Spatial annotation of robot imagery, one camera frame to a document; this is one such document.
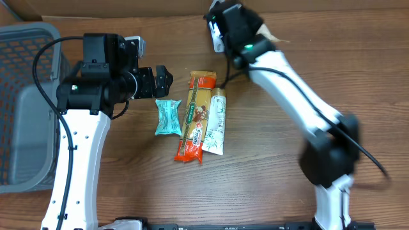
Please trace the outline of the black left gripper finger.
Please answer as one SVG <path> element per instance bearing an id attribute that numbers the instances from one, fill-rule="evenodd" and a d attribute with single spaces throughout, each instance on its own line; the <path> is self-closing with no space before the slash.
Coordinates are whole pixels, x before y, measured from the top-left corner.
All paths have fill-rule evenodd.
<path id="1" fill-rule="evenodd" d="M 165 85 L 157 85 L 156 87 L 156 98 L 163 98 L 169 94 L 169 86 Z"/>
<path id="2" fill-rule="evenodd" d="M 173 83 L 173 75 L 167 70 L 164 65 L 156 66 L 156 85 L 171 86 Z"/>

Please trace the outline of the orange spaghetti pasta packet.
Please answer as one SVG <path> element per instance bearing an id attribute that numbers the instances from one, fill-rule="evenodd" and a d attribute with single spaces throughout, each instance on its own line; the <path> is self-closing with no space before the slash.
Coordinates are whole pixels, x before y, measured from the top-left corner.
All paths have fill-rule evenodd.
<path id="1" fill-rule="evenodd" d="M 192 71 L 183 125 L 175 161 L 202 163 L 202 146 L 210 114 L 210 100 L 217 74 L 207 71 Z"/>

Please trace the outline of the teal snack packet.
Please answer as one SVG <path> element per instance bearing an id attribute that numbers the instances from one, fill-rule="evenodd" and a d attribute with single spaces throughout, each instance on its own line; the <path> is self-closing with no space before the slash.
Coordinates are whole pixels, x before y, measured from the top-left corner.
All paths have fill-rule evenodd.
<path id="1" fill-rule="evenodd" d="M 178 107 L 181 100 L 155 100 L 158 107 L 158 126 L 155 135 L 181 135 Z"/>

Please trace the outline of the white gold-capped cream tube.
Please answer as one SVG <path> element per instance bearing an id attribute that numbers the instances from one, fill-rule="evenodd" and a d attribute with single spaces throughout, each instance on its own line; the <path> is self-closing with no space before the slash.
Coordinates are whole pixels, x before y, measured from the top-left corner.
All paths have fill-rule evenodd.
<path id="1" fill-rule="evenodd" d="M 213 90 L 209 112 L 202 150 L 216 155 L 223 155 L 226 126 L 226 96 L 224 89 L 215 88 Z"/>

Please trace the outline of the beige Pantree snack pouch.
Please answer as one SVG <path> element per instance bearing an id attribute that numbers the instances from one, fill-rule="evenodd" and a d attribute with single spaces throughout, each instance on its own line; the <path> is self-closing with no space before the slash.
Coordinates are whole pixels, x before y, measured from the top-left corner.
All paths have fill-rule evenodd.
<path id="1" fill-rule="evenodd" d="M 286 43 L 289 43 L 288 40 L 281 40 L 281 39 L 277 38 L 276 36 L 274 36 L 270 32 L 270 30 L 269 30 L 269 28 L 267 27 L 266 24 L 262 24 L 260 26 L 260 28 L 257 30 L 256 34 L 257 35 L 263 35 L 265 38 L 267 38 L 271 42 L 286 42 Z"/>

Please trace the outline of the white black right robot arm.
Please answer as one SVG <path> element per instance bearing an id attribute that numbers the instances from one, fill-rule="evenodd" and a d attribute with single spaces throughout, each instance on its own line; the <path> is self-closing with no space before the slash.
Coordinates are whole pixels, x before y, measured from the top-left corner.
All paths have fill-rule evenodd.
<path id="1" fill-rule="evenodd" d="M 298 125 L 305 139 L 299 164 L 315 186 L 315 229 L 356 229 L 349 215 L 350 188 L 359 160 L 359 126 L 324 102 L 263 34 L 263 19 L 239 1 L 214 1 L 213 37 L 234 68 L 248 74 Z"/>

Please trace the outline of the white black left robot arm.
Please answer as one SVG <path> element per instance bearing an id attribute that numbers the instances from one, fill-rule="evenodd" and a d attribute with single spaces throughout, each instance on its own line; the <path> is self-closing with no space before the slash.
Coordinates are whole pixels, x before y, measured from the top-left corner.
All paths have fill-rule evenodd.
<path id="1" fill-rule="evenodd" d="M 117 118 L 116 104 L 168 95 L 166 67 L 138 65 L 145 41 L 139 36 L 86 33 L 83 58 L 61 81 L 50 104 L 60 124 L 59 153 L 42 229 L 98 229 L 96 192 L 105 138 Z"/>

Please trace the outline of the white black barcode scanner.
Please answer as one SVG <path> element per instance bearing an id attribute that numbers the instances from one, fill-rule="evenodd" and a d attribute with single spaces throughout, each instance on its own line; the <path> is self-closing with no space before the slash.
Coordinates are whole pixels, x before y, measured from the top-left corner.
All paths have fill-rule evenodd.
<path id="1" fill-rule="evenodd" d="M 213 49 L 216 53 L 224 52 L 224 42 L 222 41 L 222 35 L 219 31 L 218 25 L 216 22 L 209 21 L 208 27 L 213 42 Z"/>

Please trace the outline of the grey plastic shopping basket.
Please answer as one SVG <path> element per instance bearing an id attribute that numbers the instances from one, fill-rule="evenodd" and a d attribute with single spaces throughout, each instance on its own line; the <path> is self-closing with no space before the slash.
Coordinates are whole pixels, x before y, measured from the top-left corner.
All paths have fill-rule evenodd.
<path id="1" fill-rule="evenodd" d="M 51 189 L 59 124 L 39 93 L 33 60 L 58 39 L 52 25 L 36 22 L 1 28 L 1 193 Z"/>

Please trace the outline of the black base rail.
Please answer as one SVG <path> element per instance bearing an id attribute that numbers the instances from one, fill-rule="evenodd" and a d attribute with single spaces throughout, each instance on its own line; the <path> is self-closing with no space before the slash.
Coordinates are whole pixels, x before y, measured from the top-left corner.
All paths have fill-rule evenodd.
<path id="1" fill-rule="evenodd" d="M 251 225 L 178 225 L 151 224 L 147 218 L 118 217 L 111 224 L 98 229 L 136 229 L 136 230 L 319 230 L 314 220 L 310 222 L 287 222 L 285 224 L 251 224 Z"/>

